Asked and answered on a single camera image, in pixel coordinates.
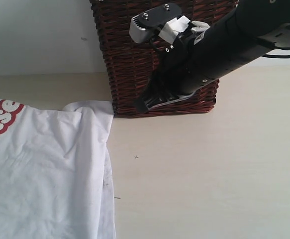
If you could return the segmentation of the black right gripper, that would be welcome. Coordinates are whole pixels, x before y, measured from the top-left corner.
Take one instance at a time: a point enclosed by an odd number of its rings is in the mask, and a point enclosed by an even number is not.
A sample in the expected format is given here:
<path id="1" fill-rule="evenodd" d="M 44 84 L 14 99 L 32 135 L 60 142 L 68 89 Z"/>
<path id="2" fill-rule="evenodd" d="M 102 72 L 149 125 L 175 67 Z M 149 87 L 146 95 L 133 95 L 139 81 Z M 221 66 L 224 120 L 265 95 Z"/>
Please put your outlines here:
<path id="1" fill-rule="evenodd" d="M 198 43 L 176 38 L 134 101 L 138 113 L 191 98 L 207 84 L 273 50 L 290 50 L 290 0 L 241 0 Z"/>

